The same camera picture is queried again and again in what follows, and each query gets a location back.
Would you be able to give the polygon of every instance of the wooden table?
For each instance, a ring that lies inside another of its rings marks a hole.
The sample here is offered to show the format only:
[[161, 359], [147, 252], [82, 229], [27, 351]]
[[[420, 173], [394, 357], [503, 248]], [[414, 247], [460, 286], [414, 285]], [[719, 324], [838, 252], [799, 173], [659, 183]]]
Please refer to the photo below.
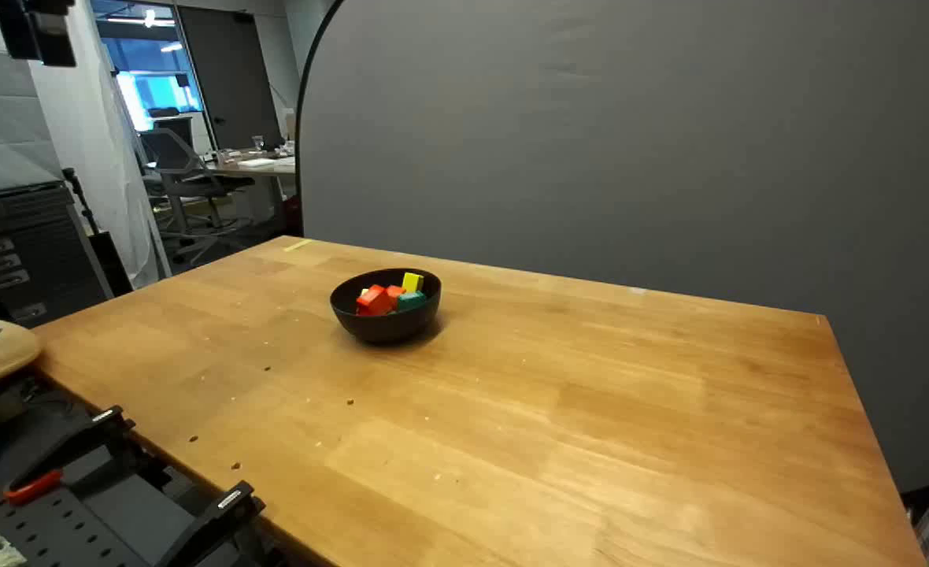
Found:
[[0, 378], [27, 366], [36, 357], [40, 357], [40, 342], [20, 324], [0, 321]]
[[[386, 265], [440, 273], [432, 342], [334, 321]], [[336, 563], [922, 563], [822, 315], [273, 241], [40, 337]]]

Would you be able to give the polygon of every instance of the floor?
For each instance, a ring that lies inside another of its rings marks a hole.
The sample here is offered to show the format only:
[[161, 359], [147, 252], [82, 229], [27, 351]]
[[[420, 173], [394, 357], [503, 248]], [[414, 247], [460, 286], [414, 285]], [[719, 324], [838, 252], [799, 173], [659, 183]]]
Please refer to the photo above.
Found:
[[176, 229], [176, 220], [168, 203], [153, 203], [152, 212], [164, 238], [164, 248], [168, 248], [172, 273], [216, 261], [224, 254], [258, 247], [281, 233], [277, 226], [254, 226], [254, 224], [247, 226], [231, 197], [216, 197], [212, 203], [185, 200], [184, 203], [184, 215], [190, 220], [185, 229]]

